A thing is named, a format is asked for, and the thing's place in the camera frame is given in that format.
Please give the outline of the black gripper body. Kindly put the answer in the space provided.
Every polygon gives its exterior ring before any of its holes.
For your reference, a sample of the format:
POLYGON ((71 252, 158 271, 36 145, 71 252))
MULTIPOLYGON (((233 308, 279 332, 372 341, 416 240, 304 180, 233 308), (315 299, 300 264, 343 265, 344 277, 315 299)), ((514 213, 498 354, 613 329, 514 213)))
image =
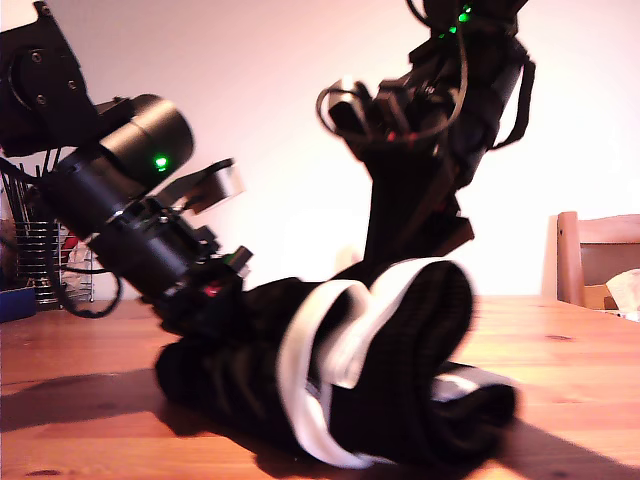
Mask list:
POLYGON ((132 203, 91 240, 101 265, 130 283, 157 315, 159 304, 204 302, 206 286, 243 286, 252 252, 218 249, 208 227, 193 228, 154 198, 132 203))
POLYGON ((380 85, 379 106, 384 114, 385 150, 441 150, 441 164, 448 164, 457 177, 468 168, 460 167, 450 152, 449 137, 462 113, 467 96, 468 75, 459 81, 442 77, 433 81, 412 80, 408 75, 380 85))

